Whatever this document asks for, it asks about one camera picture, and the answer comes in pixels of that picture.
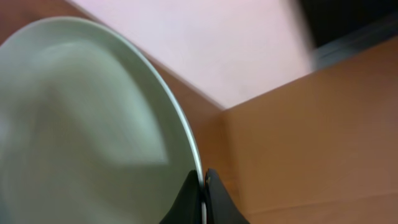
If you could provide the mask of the mint plate with blue stain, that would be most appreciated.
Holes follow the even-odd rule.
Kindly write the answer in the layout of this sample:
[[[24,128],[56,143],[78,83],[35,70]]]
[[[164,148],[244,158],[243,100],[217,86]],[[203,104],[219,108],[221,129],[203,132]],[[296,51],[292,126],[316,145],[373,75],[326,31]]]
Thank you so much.
[[[125,38],[51,17],[1,45],[2,223],[158,223],[190,172],[188,121]]]

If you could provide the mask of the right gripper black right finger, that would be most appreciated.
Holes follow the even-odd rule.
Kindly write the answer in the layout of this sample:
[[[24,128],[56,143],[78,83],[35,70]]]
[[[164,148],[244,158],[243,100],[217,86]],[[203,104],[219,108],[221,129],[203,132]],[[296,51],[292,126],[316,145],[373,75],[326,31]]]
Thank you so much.
[[[206,172],[204,196],[207,223],[249,224],[234,204],[218,173],[214,169],[208,169]]]

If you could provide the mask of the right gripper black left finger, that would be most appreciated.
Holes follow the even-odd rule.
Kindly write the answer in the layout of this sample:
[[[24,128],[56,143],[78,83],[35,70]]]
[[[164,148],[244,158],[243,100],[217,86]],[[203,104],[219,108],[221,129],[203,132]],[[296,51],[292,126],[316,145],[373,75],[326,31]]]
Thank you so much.
[[[191,170],[160,224],[201,224],[201,187],[197,171]]]

